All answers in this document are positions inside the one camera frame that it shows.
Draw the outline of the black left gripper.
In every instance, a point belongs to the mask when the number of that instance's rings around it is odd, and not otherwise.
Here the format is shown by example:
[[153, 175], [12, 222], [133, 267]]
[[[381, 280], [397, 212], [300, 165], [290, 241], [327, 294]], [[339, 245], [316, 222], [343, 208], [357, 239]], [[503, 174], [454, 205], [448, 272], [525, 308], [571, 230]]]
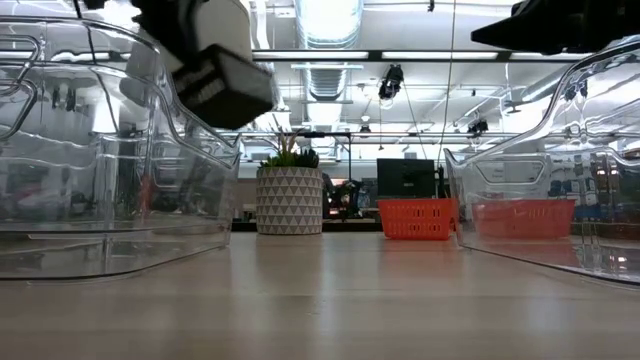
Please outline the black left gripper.
[[200, 0], [130, 0], [135, 21], [184, 65], [199, 53], [196, 16]]

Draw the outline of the black bench edge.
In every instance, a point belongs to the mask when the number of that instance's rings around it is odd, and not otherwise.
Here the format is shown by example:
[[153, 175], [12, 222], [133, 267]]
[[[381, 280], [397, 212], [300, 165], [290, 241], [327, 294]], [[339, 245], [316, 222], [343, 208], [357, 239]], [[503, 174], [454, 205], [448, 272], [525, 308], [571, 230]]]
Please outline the black bench edge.
[[[250, 222], [233, 222], [231, 230], [233, 232], [256, 232], [257, 224]], [[324, 232], [382, 232], [381, 223], [376, 222], [324, 222], [322, 225]]]

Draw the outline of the green succulent plant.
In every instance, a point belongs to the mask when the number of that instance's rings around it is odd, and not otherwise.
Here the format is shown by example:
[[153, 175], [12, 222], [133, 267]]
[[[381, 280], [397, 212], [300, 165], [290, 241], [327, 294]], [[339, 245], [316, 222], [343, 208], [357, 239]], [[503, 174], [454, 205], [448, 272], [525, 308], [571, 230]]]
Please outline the green succulent plant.
[[273, 156], [269, 155], [264, 161], [260, 162], [260, 168], [272, 167], [301, 167], [301, 168], [317, 168], [320, 163], [320, 157], [312, 148], [296, 150], [296, 140], [304, 133], [303, 129], [290, 132], [286, 131], [279, 122], [273, 128], [277, 141], [271, 143], [275, 150]]

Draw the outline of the black computer monitor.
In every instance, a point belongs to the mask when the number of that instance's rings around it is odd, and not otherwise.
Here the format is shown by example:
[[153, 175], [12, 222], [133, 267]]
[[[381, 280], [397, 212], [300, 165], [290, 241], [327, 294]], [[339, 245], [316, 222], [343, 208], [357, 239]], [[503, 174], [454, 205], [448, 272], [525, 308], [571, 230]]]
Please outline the black computer monitor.
[[425, 159], [378, 159], [380, 198], [432, 198], [436, 195], [435, 163]]

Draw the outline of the white grey triangle-pattern pot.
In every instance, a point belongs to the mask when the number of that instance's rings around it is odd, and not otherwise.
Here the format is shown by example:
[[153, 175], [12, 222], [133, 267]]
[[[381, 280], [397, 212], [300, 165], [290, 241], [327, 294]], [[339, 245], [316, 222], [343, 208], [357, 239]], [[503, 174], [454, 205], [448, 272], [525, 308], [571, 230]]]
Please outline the white grey triangle-pattern pot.
[[284, 236], [322, 232], [324, 185], [318, 168], [259, 168], [256, 179], [258, 233]]

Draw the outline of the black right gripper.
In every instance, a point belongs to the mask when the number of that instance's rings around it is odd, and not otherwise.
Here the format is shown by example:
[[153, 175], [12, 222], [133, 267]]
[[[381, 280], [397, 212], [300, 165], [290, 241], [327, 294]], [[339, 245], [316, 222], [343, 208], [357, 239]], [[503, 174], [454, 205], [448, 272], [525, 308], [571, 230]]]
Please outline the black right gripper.
[[555, 55], [600, 49], [587, 22], [593, 0], [519, 0], [510, 16], [471, 32], [475, 43], [515, 52]]

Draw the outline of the overhead light bar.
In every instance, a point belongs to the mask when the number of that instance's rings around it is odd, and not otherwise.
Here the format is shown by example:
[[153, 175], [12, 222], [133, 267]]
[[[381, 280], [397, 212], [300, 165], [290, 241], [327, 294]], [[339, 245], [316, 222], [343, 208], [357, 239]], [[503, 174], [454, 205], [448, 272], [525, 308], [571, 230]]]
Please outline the overhead light bar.
[[399, 51], [399, 50], [254, 50], [253, 59], [262, 62], [542, 62], [571, 63], [587, 54], [561, 53], [542, 55], [510, 51]]

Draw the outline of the clear plastic storage bin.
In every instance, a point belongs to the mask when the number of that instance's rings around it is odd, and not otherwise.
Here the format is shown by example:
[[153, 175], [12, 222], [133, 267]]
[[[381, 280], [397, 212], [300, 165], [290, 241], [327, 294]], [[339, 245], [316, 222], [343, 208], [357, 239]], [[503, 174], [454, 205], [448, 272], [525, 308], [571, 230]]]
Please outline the clear plastic storage bin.
[[0, 281], [143, 270], [226, 246], [239, 144], [159, 49], [88, 19], [0, 16]]
[[[462, 247], [640, 286], [640, 39], [572, 65], [532, 129], [446, 162]], [[474, 204], [533, 199], [575, 201], [567, 237], [476, 230]]]

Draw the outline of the white shade lamp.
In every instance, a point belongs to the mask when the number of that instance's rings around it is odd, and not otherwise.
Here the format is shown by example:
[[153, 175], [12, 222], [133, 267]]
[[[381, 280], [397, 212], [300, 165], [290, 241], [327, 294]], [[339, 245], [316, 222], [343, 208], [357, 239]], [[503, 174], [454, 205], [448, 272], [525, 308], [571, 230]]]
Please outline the white shade lamp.
[[[140, 27], [140, 30], [159, 46], [165, 66], [172, 78], [172, 73], [185, 65], [144, 29]], [[200, 0], [200, 8], [196, 16], [196, 30], [199, 53], [205, 48], [217, 44], [251, 61], [249, 14], [240, 0]]]

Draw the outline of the orange slotted plastic basket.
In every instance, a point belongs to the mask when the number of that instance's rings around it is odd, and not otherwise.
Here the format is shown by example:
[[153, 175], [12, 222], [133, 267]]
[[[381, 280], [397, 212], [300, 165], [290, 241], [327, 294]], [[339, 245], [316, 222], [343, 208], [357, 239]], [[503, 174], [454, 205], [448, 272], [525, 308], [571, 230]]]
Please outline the orange slotted plastic basket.
[[499, 200], [472, 206], [476, 230], [501, 239], [556, 239], [570, 234], [575, 201]]
[[382, 229], [391, 240], [446, 241], [455, 227], [453, 199], [378, 201]]

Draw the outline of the shiny silver ceiling duct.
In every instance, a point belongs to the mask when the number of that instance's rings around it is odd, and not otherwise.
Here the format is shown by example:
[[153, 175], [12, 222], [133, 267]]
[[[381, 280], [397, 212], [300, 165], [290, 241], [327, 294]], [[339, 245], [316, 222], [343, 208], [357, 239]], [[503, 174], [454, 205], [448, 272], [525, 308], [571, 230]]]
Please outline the shiny silver ceiling duct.
[[301, 49], [351, 49], [358, 42], [364, 0], [295, 0]]

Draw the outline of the black metal frame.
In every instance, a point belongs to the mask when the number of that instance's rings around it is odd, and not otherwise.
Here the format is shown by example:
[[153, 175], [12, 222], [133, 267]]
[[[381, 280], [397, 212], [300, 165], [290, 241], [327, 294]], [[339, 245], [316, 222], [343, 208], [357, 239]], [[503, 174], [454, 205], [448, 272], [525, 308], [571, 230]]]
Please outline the black metal frame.
[[471, 135], [455, 132], [319, 132], [291, 135], [296, 150], [312, 149], [319, 155], [319, 168], [334, 179], [374, 178], [377, 160], [418, 159], [444, 163], [445, 149], [473, 154], [501, 143], [512, 133], [487, 132]]

